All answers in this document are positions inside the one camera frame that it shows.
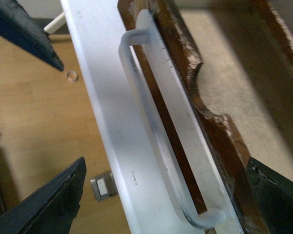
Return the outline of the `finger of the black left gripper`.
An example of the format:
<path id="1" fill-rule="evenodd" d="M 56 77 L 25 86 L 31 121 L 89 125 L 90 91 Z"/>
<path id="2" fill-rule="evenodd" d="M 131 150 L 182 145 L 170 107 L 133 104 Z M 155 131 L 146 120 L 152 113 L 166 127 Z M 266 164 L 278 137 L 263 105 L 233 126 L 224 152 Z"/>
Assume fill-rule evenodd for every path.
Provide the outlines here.
<path id="1" fill-rule="evenodd" d="M 49 37 L 16 0 L 0 0 L 0 36 L 59 71 L 64 64 Z"/>

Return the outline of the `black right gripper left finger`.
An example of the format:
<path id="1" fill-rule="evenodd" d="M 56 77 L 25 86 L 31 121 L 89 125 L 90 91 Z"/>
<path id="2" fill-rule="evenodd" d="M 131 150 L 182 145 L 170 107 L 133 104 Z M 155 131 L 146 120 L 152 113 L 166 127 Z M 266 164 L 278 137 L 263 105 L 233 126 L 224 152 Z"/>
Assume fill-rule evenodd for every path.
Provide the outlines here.
<path id="1" fill-rule="evenodd" d="M 86 163 L 77 159 L 0 216 L 0 234 L 67 234 L 83 195 Z"/>

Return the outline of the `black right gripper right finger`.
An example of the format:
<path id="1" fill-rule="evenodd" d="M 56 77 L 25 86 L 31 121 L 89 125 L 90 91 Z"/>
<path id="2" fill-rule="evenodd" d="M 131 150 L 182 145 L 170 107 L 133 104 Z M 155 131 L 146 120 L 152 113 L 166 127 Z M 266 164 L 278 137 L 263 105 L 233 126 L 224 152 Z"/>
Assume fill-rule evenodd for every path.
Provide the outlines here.
<path id="1" fill-rule="evenodd" d="M 269 232 L 293 234 L 293 182 L 253 157 L 246 174 Z"/>

